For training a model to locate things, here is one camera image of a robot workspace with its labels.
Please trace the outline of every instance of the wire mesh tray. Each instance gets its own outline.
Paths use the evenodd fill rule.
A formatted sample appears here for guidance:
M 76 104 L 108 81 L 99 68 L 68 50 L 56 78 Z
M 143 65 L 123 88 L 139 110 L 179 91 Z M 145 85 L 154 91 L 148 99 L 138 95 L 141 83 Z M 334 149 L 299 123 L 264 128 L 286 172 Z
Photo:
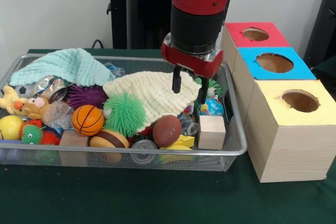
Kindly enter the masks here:
M 13 72 L 25 67 L 43 55 L 25 55 L 16 59 L 0 81 L 2 90 Z M 163 59 L 130 57 L 95 57 L 101 63 L 111 62 L 125 69 L 127 74 L 138 71 L 172 72 L 174 66 Z M 72 146 L 47 146 L 0 144 L 0 164 L 111 167 L 175 170 L 227 171 L 236 156 L 246 152 L 245 133 L 240 119 L 230 70 L 223 64 L 215 76 L 222 87 L 223 103 L 230 118 L 224 117 L 226 136 L 221 151 L 198 150 L 197 137 L 192 151 L 141 150 L 133 148 L 96 148 Z M 0 118 L 8 115 L 0 110 Z

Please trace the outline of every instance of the yellow box lid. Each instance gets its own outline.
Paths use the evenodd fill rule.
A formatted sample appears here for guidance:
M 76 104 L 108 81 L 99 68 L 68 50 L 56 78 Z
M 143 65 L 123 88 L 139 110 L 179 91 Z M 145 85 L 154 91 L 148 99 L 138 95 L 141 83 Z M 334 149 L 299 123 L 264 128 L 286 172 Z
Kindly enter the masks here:
M 336 102 L 320 80 L 266 80 L 257 84 L 279 125 L 336 125 Z

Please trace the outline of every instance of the wooden box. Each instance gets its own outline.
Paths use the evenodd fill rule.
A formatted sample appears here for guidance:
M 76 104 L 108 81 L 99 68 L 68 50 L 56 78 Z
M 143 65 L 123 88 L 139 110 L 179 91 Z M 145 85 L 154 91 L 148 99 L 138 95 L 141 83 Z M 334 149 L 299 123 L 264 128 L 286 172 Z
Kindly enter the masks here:
M 221 150 L 225 139 L 225 124 L 222 116 L 200 115 L 198 148 Z
M 223 27 L 222 49 L 224 61 L 234 70 L 238 48 L 290 47 L 273 23 L 226 23 Z
M 65 130 L 61 142 L 62 146 L 89 146 L 89 137 L 81 136 L 75 131 Z M 59 152 L 62 166 L 88 166 L 88 159 L 85 152 L 61 151 Z
M 262 183 L 324 179 L 336 154 L 336 103 L 318 80 L 256 81 L 244 128 Z
M 243 124 L 255 80 L 316 79 L 291 47 L 239 48 L 232 76 Z

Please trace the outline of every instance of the brown football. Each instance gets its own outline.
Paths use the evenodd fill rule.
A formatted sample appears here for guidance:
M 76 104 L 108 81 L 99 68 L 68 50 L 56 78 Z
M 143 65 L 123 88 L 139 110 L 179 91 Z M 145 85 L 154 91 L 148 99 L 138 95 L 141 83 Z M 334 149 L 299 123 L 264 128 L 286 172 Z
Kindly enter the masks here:
M 173 115 L 161 117 L 153 129 L 154 142 L 159 147 L 168 147 L 179 139 L 182 131 L 181 122 Z

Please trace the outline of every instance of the orange basketball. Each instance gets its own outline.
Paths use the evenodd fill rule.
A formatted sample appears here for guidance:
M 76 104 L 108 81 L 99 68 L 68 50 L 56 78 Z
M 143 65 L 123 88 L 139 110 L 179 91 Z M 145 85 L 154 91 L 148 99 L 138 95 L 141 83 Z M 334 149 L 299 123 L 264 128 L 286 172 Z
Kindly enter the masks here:
M 72 115 L 72 125 L 77 133 L 93 136 L 103 128 L 104 116 L 99 108 L 93 105 L 83 105 Z

